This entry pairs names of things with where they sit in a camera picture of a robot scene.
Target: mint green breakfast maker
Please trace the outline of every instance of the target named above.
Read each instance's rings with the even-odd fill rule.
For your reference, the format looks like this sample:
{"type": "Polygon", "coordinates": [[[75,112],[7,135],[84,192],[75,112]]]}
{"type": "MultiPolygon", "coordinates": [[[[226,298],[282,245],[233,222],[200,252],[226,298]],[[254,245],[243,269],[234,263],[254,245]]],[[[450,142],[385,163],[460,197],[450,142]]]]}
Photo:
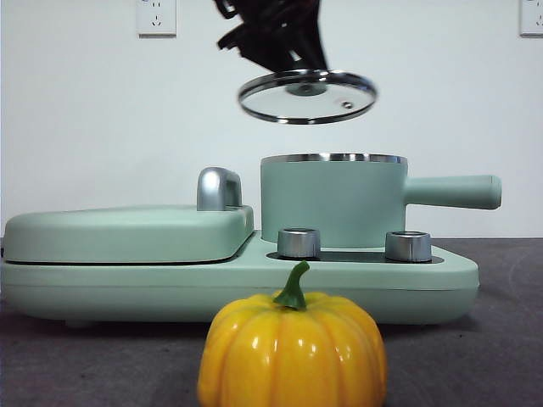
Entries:
{"type": "Polygon", "coordinates": [[[409,178],[402,157],[309,153],[261,161],[262,230],[239,176],[210,167],[196,205],[15,216],[2,294],[69,325],[211,321],[226,303],[272,293],[308,259],[304,291],[351,298],[380,323],[434,324],[469,311],[478,266],[405,231],[406,206],[495,209],[495,176],[409,178]]]}

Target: appliance base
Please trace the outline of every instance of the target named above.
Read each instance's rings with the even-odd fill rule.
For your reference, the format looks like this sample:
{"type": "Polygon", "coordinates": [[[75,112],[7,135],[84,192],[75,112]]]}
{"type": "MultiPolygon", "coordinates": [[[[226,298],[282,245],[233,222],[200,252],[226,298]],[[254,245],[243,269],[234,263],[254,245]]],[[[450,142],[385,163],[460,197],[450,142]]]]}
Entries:
{"type": "MultiPolygon", "coordinates": [[[[92,321],[211,321],[234,299],[281,289],[297,263],[272,259],[256,232],[226,261],[179,265],[2,264],[2,295],[20,312],[68,325],[92,321]]],[[[350,249],[383,252],[383,248],[350,249]]],[[[355,301],[378,323],[437,324],[466,314],[479,287],[470,259],[432,247],[443,261],[310,262],[305,292],[355,301]]]]}

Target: pumpkin stem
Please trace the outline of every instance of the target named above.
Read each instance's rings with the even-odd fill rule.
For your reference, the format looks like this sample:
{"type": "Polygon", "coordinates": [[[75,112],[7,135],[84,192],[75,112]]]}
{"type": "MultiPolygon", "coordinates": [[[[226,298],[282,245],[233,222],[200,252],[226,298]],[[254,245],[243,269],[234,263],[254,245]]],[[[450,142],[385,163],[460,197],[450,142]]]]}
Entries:
{"type": "Polygon", "coordinates": [[[285,288],[273,299],[273,302],[297,310],[305,309],[305,298],[299,287],[299,279],[308,270],[309,265],[305,260],[295,265],[290,271],[285,288]]]}

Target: pot handle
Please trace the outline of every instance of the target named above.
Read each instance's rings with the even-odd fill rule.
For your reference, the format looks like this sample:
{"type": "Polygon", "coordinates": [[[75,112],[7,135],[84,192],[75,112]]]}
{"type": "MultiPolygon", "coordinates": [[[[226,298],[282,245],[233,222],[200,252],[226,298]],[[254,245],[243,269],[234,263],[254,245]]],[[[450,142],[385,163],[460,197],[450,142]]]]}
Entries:
{"type": "Polygon", "coordinates": [[[444,176],[410,178],[406,204],[496,209],[501,205],[501,180],[497,176],[444,176]]]}

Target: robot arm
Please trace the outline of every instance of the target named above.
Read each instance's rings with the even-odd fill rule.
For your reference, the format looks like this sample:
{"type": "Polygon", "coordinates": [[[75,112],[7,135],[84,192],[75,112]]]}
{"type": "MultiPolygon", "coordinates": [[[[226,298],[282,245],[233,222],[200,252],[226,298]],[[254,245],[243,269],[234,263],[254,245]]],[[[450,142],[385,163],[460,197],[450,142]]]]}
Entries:
{"type": "Polygon", "coordinates": [[[318,29],[320,0],[215,0],[226,19],[243,23],[218,42],[273,72],[326,70],[318,29]]]}

